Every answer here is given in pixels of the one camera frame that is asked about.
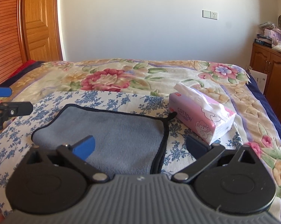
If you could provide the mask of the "purple and grey towel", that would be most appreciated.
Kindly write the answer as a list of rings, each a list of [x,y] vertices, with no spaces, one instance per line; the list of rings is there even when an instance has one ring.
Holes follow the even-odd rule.
[[[35,145],[54,149],[91,135],[96,147],[86,162],[109,177],[157,174],[166,153],[169,122],[176,115],[159,118],[67,104],[31,139]]]

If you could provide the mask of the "blue floral white sheet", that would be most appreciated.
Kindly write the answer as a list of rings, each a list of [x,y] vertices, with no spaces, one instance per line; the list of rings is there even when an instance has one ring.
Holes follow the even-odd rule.
[[[31,147],[55,149],[93,136],[86,162],[108,176],[173,175],[195,162],[186,139],[196,136],[177,117],[168,99],[110,91],[58,91],[34,105],[0,132],[0,211],[12,212],[6,185]]]

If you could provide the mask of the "pink cotton tissue pack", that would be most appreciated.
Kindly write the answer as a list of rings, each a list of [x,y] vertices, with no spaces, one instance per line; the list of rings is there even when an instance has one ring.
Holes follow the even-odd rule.
[[[170,112],[177,113],[177,118],[206,143],[214,143],[231,129],[234,111],[183,83],[174,89],[176,92],[169,95]]]

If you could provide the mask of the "wooden slatted wardrobe door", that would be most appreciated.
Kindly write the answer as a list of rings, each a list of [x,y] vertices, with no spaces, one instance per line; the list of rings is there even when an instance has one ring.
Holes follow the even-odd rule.
[[[0,84],[26,60],[22,0],[0,0]]]

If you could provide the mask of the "floral beige bed blanket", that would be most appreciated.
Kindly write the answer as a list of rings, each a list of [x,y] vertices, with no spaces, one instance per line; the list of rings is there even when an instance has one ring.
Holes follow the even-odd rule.
[[[10,119],[0,131],[0,222],[9,215],[4,187],[31,145],[32,132],[67,103],[163,117],[168,96],[183,83],[236,112],[235,127],[218,142],[234,149],[248,144],[274,178],[277,195],[270,213],[281,221],[281,124],[254,78],[237,65],[207,61],[130,59],[35,62],[2,83],[8,102],[36,105],[28,117]]]

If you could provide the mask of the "white paper by cabinet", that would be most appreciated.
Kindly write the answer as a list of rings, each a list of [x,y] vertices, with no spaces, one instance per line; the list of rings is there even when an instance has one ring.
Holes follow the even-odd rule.
[[[267,74],[250,69],[249,73],[256,81],[258,89],[263,94],[266,87]]]

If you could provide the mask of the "wooden side cabinet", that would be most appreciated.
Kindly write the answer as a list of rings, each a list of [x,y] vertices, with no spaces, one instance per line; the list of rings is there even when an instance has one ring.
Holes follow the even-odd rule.
[[[267,75],[264,95],[281,123],[281,53],[253,43],[250,68]]]

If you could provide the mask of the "clutter pile on cabinet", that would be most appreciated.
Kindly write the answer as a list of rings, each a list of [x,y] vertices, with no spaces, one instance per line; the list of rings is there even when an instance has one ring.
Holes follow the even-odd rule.
[[[259,24],[254,42],[281,53],[281,15],[277,25],[270,21]]]

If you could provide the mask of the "white wall switch socket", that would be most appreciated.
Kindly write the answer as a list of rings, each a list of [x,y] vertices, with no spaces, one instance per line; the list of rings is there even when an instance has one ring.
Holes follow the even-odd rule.
[[[213,12],[213,11],[203,10],[202,11],[202,17],[207,18],[207,19],[217,20],[218,19],[218,13]]]

